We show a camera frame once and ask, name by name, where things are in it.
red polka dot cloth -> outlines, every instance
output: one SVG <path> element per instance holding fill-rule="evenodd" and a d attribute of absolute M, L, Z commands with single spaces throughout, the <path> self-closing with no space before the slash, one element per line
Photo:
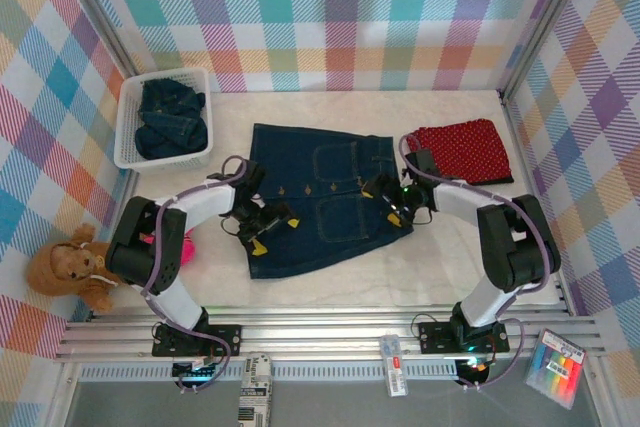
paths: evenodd
<path fill-rule="evenodd" d="M 493 122 L 472 120 L 446 127 L 421 127 L 408 139 L 412 152 L 429 149 L 440 174 L 472 185 L 513 182 L 509 157 Z"/>

denim clothing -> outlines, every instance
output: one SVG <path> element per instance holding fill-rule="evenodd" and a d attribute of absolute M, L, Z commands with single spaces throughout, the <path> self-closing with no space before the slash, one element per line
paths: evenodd
<path fill-rule="evenodd" d="M 144 125 L 135 142 L 147 160 L 200 152 L 207 147 L 207 125 L 200 117 L 205 95 L 171 79 L 144 83 L 138 111 Z"/>
<path fill-rule="evenodd" d="M 269 252 L 249 255 L 251 278 L 290 277 L 389 244 L 411 232 L 393 226 L 381 203 L 362 196 L 364 182 L 397 176 L 391 137 L 256 124 L 251 160 L 266 169 L 264 201 L 284 201 L 300 219 L 293 230 L 263 234 Z"/>

stuffed toy dog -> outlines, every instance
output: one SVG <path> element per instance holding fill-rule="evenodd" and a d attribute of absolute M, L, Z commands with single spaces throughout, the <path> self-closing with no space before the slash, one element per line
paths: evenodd
<path fill-rule="evenodd" d="M 94 233 L 93 226 L 82 224 L 68 242 L 40 248 L 29 263 L 29 286 L 44 295 L 77 294 L 90 309 L 109 312 L 109 291 L 122 280 L 106 269 L 109 244 L 92 242 Z"/>

white mat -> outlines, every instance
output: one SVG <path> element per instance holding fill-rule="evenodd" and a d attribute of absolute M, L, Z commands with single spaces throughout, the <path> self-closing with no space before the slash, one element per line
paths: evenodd
<path fill-rule="evenodd" d="M 506 196 L 526 193 L 521 166 L 498 97 L 483 92 L 306 92 L 214 94 L 214 151 L 210 166 L 179 175 L 141 176 L 136 195 L 148 198 L 196 185 L 232 154 L 249 155 L 254 123 L 314 127 L 393 136 L 421 126 L 477 118 L 492 120 L 511 162 L 514 184 L 490 189 Z M 397 156 L 398 166 L 404 165 Z M 453 304 L 483 275 L 477 229 L 446 214 L 392 245 L 317 272 L 281 280 L 251 280 L 244 249 L 213 219 L 196 228 L 197 254 L 181 276 L 202 305 L 225 306 L 413 306 Z M 234 228 L 233 221 L 227 228 Z M 520 303 L 555 304 L 553 282 Z M 116 306 L 144 305 L 132 289 L 114 292 Z"/>

white laundry basket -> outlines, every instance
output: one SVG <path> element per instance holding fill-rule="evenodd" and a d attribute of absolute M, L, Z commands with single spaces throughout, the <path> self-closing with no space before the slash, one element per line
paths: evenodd
<path fill-rule="evenodd" d="M 202 119 L 207 125 L 207 147 L 195 154 L 178 155 L 165 159 L 146 160 L 138 153 L 135 143 L 136 130 L 143 122 L 138 115 L 142 104 L 142 86 L 147 80 L 173 79 L 192 87 L 196 93 L 204 93 L 206 101 L 202 108 Z M 209 73 L 200 67 L 164 70 L 150 74 L 137 75 L 125 80 L 120 89 L 118 117 L 116 121 L 116 139 L 114 162 L 122 169 L 132 169 L 141 174 L 166 173 L 178 170 L 195 169 L 209 164 L 213 148 L 213 123 L 211 115 L 211 92 L 209 91 Z"/>

